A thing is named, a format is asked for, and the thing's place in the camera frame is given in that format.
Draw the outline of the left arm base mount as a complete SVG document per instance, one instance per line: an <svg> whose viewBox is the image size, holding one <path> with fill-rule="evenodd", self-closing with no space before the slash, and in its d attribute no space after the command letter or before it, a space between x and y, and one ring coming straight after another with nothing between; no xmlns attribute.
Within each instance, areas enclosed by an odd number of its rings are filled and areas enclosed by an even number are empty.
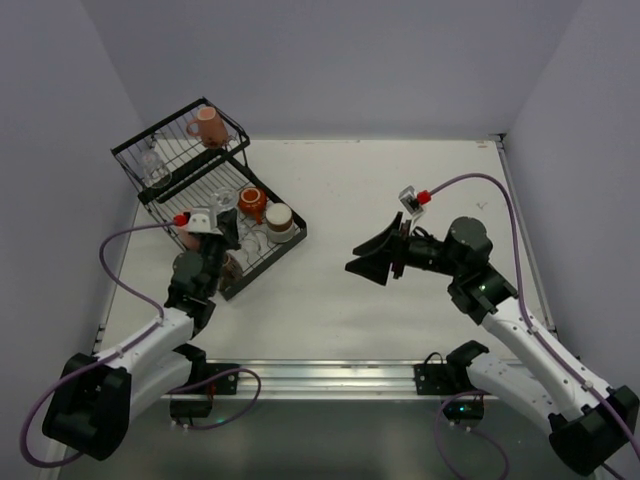
<svg viewBox="0 0 640 480"><path fill-rule="evenodd" d="M175 395L201 395L205 400L188 401L172 399L169 415L173 424L183 431L210 431L226 426L248 414L257 404L262 392L262 379L253 370L238 363L209 363L206 353L193 345L183 344L173 350L189 364L185 383L168 392ZM256 390L249 403L228 418L207 425L196 424L196 419L205 419L213 413L216 396L233 396L238 393L240 376L248 375L256 382Z"/></svg>

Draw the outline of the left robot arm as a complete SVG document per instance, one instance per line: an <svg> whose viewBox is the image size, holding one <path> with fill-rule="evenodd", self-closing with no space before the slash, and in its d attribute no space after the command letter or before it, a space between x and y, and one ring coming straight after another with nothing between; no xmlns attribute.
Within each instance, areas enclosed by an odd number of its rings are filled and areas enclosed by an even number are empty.
<svg viewBox="0 0 640 480"><path fill-rule="evenodd" d="M198 247L174 259L155 318L106 351L69 359L44 416L46 437L96 460L115 452L141 411L187 384L194 370L189 342L213 315L228 251L240 247L235 209L195 207L174 224Z"/></svg>

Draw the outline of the clear champagne flute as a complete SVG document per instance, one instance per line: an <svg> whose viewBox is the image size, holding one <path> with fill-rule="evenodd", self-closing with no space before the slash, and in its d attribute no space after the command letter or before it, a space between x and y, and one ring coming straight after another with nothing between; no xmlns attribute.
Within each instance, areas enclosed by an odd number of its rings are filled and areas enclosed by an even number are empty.
<svg viewBox="0 0 640 480"><path fill-rule="evenodd" d="M255 218L240 210L238 202L240 193L232 187L217 188L210 196L211 203L217 213L222 213L235 208L237 211L237 229L241 252L247 264L259 261L266 253L266 235Z"/></svg>

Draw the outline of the white and brown tumbler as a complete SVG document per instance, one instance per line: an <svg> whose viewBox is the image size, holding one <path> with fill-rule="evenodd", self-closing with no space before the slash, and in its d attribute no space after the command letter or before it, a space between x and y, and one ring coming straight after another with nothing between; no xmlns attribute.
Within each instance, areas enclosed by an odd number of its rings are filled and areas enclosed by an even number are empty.
<svg viewBox="0 0 640 480"><path fill-rule="evenodd" d="M285 203L273 203L265 211L268 239L277 244L284 244L295 235L293 212Z"/></svg>

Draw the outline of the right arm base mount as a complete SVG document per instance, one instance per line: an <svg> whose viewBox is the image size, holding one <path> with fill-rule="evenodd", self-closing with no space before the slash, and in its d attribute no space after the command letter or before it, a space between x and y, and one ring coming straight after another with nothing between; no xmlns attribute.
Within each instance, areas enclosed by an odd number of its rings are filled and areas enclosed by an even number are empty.
<svg viewBox="0 0 640 480"><path fill-rule="evenodd" d="M439 395L445 399L454 394L470 392L475 387L469 380L467 368L481 354L489 349L471 340L452 350L446 356L432 352L425 360L413 365L413 380L419 396ZM445 409L444 416L456 425L477 426L484 418L485 404L482 395L470 400L453 400Z"/></svg>

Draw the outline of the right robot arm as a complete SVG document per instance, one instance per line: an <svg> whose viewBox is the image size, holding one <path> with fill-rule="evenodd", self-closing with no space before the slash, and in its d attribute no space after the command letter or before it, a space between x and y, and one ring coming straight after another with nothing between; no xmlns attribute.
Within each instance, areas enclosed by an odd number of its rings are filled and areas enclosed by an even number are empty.
<svg viewBox="0 0 640 480"><path fill-rule="evenodd" d="M479 220L455 219L443 240L413 235L409 227L396 216L354 248L346 271L379 285L401 277L407 267L450 277L447 291L456 308L527 370L520 373L483 345L468 342L447 357L451 373L529 418L574 473L589 476L603 468L633 437L638 396L587 368L522 306L517 290L491 265L493 244Z"/></svg>

